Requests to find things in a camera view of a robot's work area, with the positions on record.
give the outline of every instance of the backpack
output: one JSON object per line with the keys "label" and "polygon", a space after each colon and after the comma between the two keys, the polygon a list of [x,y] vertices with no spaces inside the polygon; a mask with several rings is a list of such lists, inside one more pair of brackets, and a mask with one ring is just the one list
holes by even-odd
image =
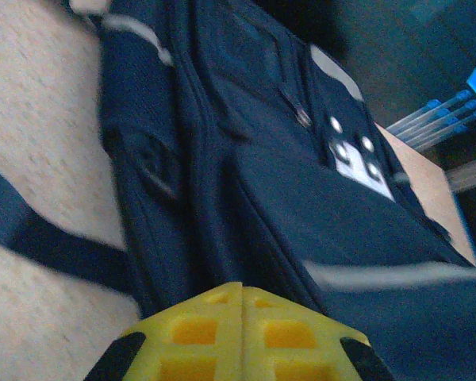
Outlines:
{"label": "backpack", "polygon": [[[241,281],[364,332],[396,379],[476,379],[476,269],[334,59],[249,0],[115,0],[86,19],[128,250],[60,231],[0,176],[0,215],[29,215],[1,244],[145,317]],[[36,227],[18,240],[20,223]]]}

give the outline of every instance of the yellow plastic object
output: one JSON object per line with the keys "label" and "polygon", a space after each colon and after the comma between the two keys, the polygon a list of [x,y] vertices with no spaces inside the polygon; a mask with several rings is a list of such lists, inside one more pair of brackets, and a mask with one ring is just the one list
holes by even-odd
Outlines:
{"label": "yellow plastic object", "polygon": [[125,381],[360,381],[340,338],[362,333],[266,291],[227,283],[133,326]]}

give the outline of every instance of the beige carpet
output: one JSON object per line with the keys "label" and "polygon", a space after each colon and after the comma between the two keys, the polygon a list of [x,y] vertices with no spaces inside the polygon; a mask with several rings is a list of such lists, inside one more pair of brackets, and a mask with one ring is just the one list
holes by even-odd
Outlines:
{"label": "beige carpet", "polygon": [[[0,0],[0,172],[49,220],[123,248],[98,141],[98,40],[50,4]],[[428,212],[470,257],[443,172],[392,141]],[[82,379],[136,320],[130,298],[0,248],[0,381]]]}

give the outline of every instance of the zipper pull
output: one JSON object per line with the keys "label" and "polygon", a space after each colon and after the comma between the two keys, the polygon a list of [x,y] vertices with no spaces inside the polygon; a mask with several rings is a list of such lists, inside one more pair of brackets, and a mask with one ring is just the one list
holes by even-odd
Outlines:
{"label": "zipper pull", "polygon": [[279,88],[281,96],[286,100],[289,106],[294,110],[296,114],[296,120],[306,129],[312,125],[312,120],[307,112],[303,109],[301,103],[295,98],[291,97],[287,92],[286,87]]}

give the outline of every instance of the floor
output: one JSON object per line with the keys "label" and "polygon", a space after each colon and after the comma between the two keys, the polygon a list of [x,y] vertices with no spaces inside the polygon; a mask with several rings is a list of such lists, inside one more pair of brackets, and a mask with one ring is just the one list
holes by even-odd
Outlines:
{"label": "floor", "polygon": [[[123,248],[98,141],[98,55],[97,37],[49,0],[0,0],[0,172],[50,221]],[[474,260],[443,172],[389,139],[429,215]],[[131,298],[0,248],[0,381],[83,379],[137,318]]]}

